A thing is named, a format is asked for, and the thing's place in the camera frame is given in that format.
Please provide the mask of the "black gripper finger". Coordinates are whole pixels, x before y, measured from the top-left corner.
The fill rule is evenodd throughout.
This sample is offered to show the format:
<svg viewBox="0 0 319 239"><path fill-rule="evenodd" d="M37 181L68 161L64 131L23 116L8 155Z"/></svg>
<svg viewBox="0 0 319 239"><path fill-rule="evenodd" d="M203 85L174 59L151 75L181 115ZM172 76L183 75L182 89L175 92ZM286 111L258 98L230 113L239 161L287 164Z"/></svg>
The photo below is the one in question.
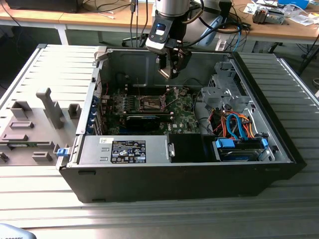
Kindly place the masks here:
<svg viewBox="0 0 319 239"><path fill-rule="evenodd" d="M192 52L184 48L169 50L168 58L170 64L170 79L176 78L179 75L179 72L187 67L191 56Z"/></svg>
<svg viewBox="0 0 319 239"><path fill-rule="evenodd" d="M167 53L157 54L156 63L158 64L158 70L164 70L167 65Z"/></svg>

